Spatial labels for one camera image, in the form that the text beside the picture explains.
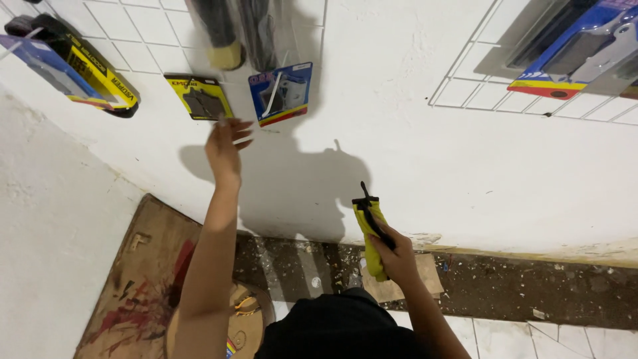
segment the black shirt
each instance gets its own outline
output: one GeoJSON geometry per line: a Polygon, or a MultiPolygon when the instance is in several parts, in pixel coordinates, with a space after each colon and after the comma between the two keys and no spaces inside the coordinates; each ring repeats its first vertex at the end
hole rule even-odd
{"type": "Polygon", "coordinates": [[[269,325],[256,359],[430,358],[414,332],[366,298],[323,294],[299,300],[269,325]]]}

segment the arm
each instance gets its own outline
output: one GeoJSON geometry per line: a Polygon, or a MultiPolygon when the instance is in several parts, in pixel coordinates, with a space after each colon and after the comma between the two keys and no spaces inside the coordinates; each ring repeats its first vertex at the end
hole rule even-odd
{"type": "Polygon", "coordinates": [[[238,119],[218,123],[205,146],[216,185],[184,280],[175,359],[226,358],[241,186],[238,151],[250,144],[245,141],[233,145],[233,141],[249,136],[250,125],[238,119]]]}
{"type": "Polygon", "coordinates": [[[392,251],[381,239],[370,236],[370,241],[381,255],[383,269],[405,295],[414,334],[435,357],[470,359],[419,277],[412,241],[382,221],[377,220],[376,223],[396,243],[397,247],[392,251]]]}

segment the dirty floor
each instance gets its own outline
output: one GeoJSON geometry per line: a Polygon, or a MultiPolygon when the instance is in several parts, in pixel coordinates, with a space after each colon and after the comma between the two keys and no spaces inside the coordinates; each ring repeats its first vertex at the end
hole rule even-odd
{"type": "MultiPolygon", "coordinates": [[[[361,286],[363,247],[238,236],[234,277],[296,302],[361,286]]],[[[444,314],[638,329],[638,270],[433,253],[444,314]]],[[[381,303],[405,310],[402,300],[381,303]]]]}

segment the person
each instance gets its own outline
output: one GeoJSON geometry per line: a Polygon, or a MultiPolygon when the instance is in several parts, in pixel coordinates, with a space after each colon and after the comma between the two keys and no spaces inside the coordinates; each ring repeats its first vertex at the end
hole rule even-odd
{"type": "MultiPolygon", "coordinates": [[[[239,119],[219,122],[205,145],[216,186],[182,289],[175,359],[226,356],[242,181],[239,150],[251,141],[234,142],[248,137],[250,126],[239,119]]],[[[405,295],[413,331],[399,327],[365,290],[353,288],[299,300],[283,320],[265,329],[255,358],[470,357],[421,281],[411,240],[377,224],[396,242],[390,250],[370,237],[386,273],[405,295]]]]}

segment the hand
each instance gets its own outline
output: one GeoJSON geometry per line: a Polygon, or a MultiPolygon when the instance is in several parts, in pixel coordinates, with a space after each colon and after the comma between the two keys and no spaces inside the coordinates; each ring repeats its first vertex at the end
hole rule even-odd
{"type": "Polygon", "coordinates": [[[370,242],[377,252],[381,255],[383,270],[401,289],[421,283],[419,272],[417,271],[417,262],[414,259],[414,251],[412,250],[412,240],[397,232],[389,225],[375,218],[376,224],[387,235],[389,235],[396,244],[396,248],[391,250],[383,241],[372,234],[368,235],[370,242]]]}
{"type": "Polygon", "coordinates": [[[226,123],[217,122],[208,137],[204,150],[215,176],[216,186],[241,186],[241,160],[239,150],[248,147],[253,140],[233,144],[234,141],[250,136],[251,121],[229,118],[226,123]]]}

